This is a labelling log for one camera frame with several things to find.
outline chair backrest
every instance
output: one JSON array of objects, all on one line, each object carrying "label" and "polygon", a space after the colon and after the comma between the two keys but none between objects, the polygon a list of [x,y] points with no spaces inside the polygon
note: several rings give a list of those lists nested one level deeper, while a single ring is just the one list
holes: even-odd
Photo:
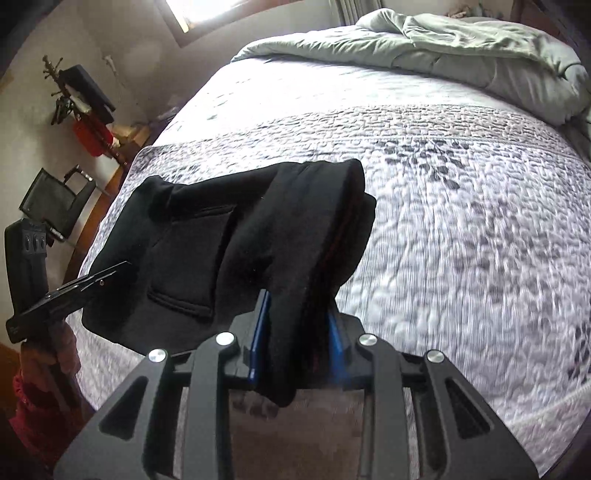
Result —
[{"label": "chair backrest", "polygon": [[75,199],[73,191],[42,168],[19,209],[32,220],[47,222],[63,233]]}]

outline window frame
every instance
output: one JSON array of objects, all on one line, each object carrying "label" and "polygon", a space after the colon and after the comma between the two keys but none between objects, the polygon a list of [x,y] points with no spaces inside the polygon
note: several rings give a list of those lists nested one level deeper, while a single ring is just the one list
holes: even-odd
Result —
[{"label": "window frame", "polygon": [[250,15],[254,15],[274,7],[292,4],[302,0],[243,0],[242,3],[232,7],[230,10],[227,10],[213,18],[208,18],[198,25],[195,25],[186,33],[178,23],[167,1],[154,1],[156,2],[162,17],[164,18],[164,22],[168,26],[168,29],[170,30],[170,33],[172,33],[178,46],[183,48],[198,38],[201,38],[204,35],[207,35],[208,33],[211,33],[220,27],[223,27],[224,25],[228,25],[237,20],[241,20],[243,18],[249,17]]}]

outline light green comforter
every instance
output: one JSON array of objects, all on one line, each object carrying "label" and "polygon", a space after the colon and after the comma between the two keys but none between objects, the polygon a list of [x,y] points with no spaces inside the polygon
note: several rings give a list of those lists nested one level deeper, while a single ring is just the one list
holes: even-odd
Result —
[{"label": "light green comforter", "polygon": [[552,36],[490,19],[415,17],[390,9],[339,27],[259,40],[233,61],[274,54],[400,68],[480,87],[554,126],[591,105],[589,75],[576,53]]}]

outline black folding chair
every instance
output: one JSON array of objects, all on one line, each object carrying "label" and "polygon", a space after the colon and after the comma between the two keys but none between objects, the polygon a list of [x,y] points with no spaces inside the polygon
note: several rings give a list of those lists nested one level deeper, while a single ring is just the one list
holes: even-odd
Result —
[{"label": "black folding chair", "polygon": [[[86,185],[78,194],[66,185],[74,173],[78,173],[86,179]],[[30,219],[42,222],[47,226],[49,233],[47,244],[49,246],[52,246],[54,240],[57,240],[67,242],[75,247],[68,241],[68,238],[95,188],[110,197],[79,165],[66,173],[63,182],[42,168],[29,187],[19,210]]]}]

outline red sleeve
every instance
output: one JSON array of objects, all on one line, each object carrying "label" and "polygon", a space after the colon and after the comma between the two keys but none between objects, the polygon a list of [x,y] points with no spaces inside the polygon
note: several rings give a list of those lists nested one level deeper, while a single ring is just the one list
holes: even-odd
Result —
[{"label": "red sleeve", "polygon": [[53,470],[56,462],[80,431],[74,415],[63,414],[55,397],[14,377],[17,414],[11,426],[27,450]]}]

